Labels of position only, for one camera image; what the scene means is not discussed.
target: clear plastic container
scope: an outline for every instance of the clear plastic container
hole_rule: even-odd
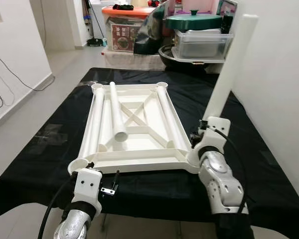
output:
[[[175,30],[175,58],[191,60],[224,60],[233,34],[220,34],[219,30],[189,30],[185,33]]]

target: white plastic tray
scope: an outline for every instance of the white plastic tray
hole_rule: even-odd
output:
[[[110,86],[94,84],[81,150],[69,164],[69,173],[92,161],[103,173],[166,169],[198,173],[199,168],[185,158],[191,145],[166,87],[164,82],[116,85],[118,117],[112,109]],[[120,117],[128,134],[123,142],[114,138]]]

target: white tube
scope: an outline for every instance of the white tube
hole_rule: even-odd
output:
[[[163,109],[168,127],[170,129],[170,133],[173,137],[173,142],[174,142],[174,146],[176,148],[182,148],[179,140],[178,140],[178,134],[177,134],[177,127],[174,124],[174,117],[173,117],[173,113],[170,110],[170,106],[166,97],[166,87],[167,87],[167,83],[165,82],[159,82],[157,83],[157,94],[158,94],[158,98],[159,98],[159,102],[160,105]]]
[[[124,142],[128,138],[128,133],[123,122],[121,104],[113,81],[110,83],[110,90],[114,139],[117,142]]]
[[[258,16],[248,14],[244,14],[239,21],[233,43],[208,102],[203,120],[208,120],[210,116],[220,117],[233,87],[234,80],[242,67],[243,59],[257,22]]]
[[[86,121],[84,135],[83,135],[83,139],[82,139],[81,148],[80,148],[78,158],[84,158],[84,157],[88,156],[89,144],[87,143],[87,141],[90,138],[90,133],[91,133],[91,130],[90,130],[91,124],[90,124],[90,122],[92,121],[92,110],[93,110],[94,104],[95,104],[95,93],[93,94],[93,98],[92,98],[92,101],[91,101],[89,117],[88,117],[88,120]]]
[[[93,98],[78,158],[84,158],[90,154],[95,153],[97,150],[97,142],[100,133],[100,125],[104,103],[103,85],[94,84],[92,86],[92,90]]]
[[[89,139],[88,155],[94,154],[98,150],[98,142],[101,131],[102,112],[104,103],[104,88],[97,88],[95,90],[95,105],[93,107],[93,116],[91,121],[91,135]]]

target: green pot lid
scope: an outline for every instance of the green pot lid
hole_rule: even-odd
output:
[[[221,28],[221,16],[196,13],[196,10],[192,10],[192,14],[169,16],[166,19],[166,27],[180,31]]]

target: white wall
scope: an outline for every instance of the white wall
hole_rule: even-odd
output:
[[[299,0],[238,0],[260,19],[234,93],[299,195]]]
[[[46,51],[74,50],[74,40],[66,2],[72,0],[42,0],[46,26]],[[44,24],[40,0],[30,0],[42,42]]]
[[[28,0],[0,0],[0,58],[27,85],[35,88],[51,75],[51,70]],[[0,76],[15,94],[14,104],[0,108],[0,118],[31,90],[22,85],[0,62]],[[0,79],[0,94],[7,104],[13,94]]]
[[[74,45],[82,47],[86,45],[86,40],[91,38],[83,19],[82,0],[67,0],[66,5],[71,16],[70,24]]]

